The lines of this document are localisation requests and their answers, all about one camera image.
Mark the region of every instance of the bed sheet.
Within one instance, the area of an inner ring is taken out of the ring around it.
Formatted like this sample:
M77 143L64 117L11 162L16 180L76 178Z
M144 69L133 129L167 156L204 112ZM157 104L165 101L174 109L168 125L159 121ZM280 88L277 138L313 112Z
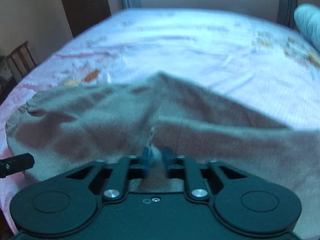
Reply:
M158 71L191 79L289 127L320 128L320 57L297 32L222 11L130 9L73 39L16 86L0 105L0 158L11 156L6 120L37 91L135 82ZM22 173L0 180L1 209L14 233L9 203L26 185Z

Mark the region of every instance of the wooden chair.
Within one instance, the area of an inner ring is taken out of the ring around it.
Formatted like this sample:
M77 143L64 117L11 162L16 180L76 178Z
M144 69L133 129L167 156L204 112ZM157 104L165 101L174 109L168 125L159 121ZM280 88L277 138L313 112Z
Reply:
M31 56L31 53L30 53L27 45L28 45L28 41L24 42L23 44L21 44L20 46L18 46L17 48L15 48L15 49L10 53L10 55L7 56L8 60L12 60L12 62L13 62L14 65L15 65L15 67L16 67L17 70L19 71L21 77L24 77L25 75L29 74L29 73L31 72L31 70L36 67L36 63L35 63L35 61L33 60L33 57ZM31 68L31 67L29 66L29 64L28 64L25 56L23 55L23 53L22 53L22 50L23 50L23 49L26 49L26 51L27 51L27 53L28 53L28 55L29 55L32 63L33 63L33 66L34 66L33 68ZM16 63L16 61L15 61L15 59L14 59L14 56L15 56L15 55L17 55L17 56L19 57L19 60L20 60L21 63L23 64L23 67L24 67L24 69L25 69L26 72L27 72L25 75L21 72L20 68L18 67L18 65L17 65L17 63Z

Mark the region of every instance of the black robotic gripper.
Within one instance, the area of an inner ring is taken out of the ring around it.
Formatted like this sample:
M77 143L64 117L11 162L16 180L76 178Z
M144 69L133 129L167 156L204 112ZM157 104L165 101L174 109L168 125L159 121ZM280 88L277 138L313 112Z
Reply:
M223 162L162 154L183 192L128 192L129 180L148 173L148 148L116 164L91 162L15 195L14 239L299 239L292 230L301 202L292 191Z

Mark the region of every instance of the circular cap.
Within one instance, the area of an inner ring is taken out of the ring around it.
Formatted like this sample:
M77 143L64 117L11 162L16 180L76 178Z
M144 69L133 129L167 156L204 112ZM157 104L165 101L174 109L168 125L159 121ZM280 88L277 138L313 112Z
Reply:
M204 189L198 188L191 191L191 194L195 197L201 198L207 196L208 192Z
M109 198L116 198L120 196L120 192L116 189L108 189L103 194Z
M229 226L250 235L266 236L291 229L301 214L300 199L273 183L247 181L227 185L213 208Z
M11 201L10 213L18 228L40 235L74 230L87 222L97 201L80 181L49 179L27 187Z

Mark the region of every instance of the beige fabric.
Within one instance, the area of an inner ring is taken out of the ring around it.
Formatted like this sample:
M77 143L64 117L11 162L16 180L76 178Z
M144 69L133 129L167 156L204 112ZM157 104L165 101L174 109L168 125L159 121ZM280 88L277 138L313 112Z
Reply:
M317 233L319 132L293 131L262 114L184 80L160 73L141 83L59 87L38 92L6 124L14 155L30 152L36 181L96 159L140 155L150 129L154 146L179 155L220 159L294 190L301 236ZM140 189L179 190L155 164Z

